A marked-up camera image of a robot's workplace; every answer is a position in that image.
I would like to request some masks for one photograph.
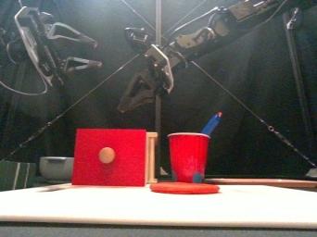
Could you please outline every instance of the black fabric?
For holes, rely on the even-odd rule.
[[[172,27],[188,22],[216,4],[228,6],[234,2],[236,1],[162,1],[163,38],[168,38]],[[75,78],[67,80],[63,87],[51,87],[45,95],[20,96],[0,88],[2,156],[18,147],[48,121],[53,121],[52,126],[10,158],[39,162],[41,156],[73,155],[77,128],[155,130],[154,104],[140,106],[124,114],[117,111],[117,105],[133,73],[146,69],[142,56],[132,59],[136,54],[125,42],[124,28],[144,27],[155,35],[156,6],[155,1],[140,0],[56,0],[40,3],[34,1],[32,4],[40,6],[41,11],[53,13],[57,20],[99,43],[96,49],[73,45],[65,52],[71,56],[103,62],[100,69],[76,73]],[[305,12],[303,26],[295,32],[295,47],[315,130],[314,16],[313,8]],[[203,22],[198,22],[187,31],[196,31],[202,24]],[[211,134],[208,145],[207,174],[305,175],[310,168],[309,163],[266,127],[266,124],[274,126],[293,145],[317,162],[315,154],[309,149],[311,141],[303,129],[282,18],[270,20],[231,44],[195,59],[194,63],[231,94],[191,62],[186,69],[176,72],[175,88],[162,98],[160,165],[164,170],[170,171],[167,134],[178,131],[199,132],[210,117],[220,111],[223,118]],[[20,80],[18,70],[25,71]],[[1,67],[1,81],[10,86],[18,86],[25,92],[41,90],[40,77],[29,61],[25,62],[24,68],[8,62]]]

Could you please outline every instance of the red cup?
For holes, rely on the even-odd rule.
[[[208,139],[203,133],[178,132],[168,136],[172,179],[202,182],[208,156]]]

